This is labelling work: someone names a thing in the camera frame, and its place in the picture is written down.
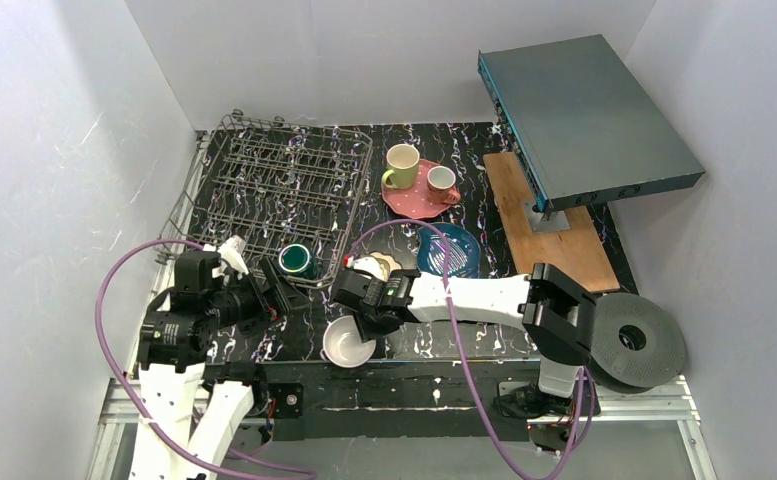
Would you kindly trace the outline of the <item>white bowl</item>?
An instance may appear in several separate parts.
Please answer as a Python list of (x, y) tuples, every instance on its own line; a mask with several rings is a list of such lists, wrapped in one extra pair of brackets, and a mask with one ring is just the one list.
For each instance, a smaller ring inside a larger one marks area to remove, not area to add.
[(376, 341), (362, 339), (352, 315), (328, 324), (322, 338), (321, 358), (341, 368), (356, 368), (375, 353)]

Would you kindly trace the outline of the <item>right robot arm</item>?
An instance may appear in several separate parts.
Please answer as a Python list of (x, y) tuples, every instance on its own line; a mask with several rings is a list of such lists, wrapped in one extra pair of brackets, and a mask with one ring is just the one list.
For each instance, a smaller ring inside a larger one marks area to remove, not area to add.
[(524, 418), (563, 416), (571, 406), (578, 370), (590, 357), (597, 296), (552, 264), (537, 263), (529, 275), (444, 278), (415, 269), (385, 280), (346, 267), (331, 288), (333, 302), (353, 312), (366, 340), (405, 323), (470, 321), (528, 334), (541, 355), (537, 381), (497, 400), (502, 412)]

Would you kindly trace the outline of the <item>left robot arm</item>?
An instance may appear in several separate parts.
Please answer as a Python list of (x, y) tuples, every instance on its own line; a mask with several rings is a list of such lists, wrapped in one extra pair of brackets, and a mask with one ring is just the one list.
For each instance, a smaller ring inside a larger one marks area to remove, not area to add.
[(140, 329), (140, 401), (150, 414), (136, 434), (133, 479), (215, 479), (241, 421), (267, 401), (254, 363), (209, 365), (214, 335), (228, 326), (262, 332), (309, 306), (268, 259), (258, 282), (237, 251), (188, 251), (174, 284), (154, 298)]

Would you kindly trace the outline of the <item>dark green cup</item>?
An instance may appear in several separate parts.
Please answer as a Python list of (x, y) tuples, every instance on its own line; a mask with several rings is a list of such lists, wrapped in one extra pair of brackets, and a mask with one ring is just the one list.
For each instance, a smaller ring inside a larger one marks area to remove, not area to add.
[(285, 275), (294, 278), (315, 280), (318, 276), (314, 254), (300, 243), (284, 246), (277, 255), (277, 265)]

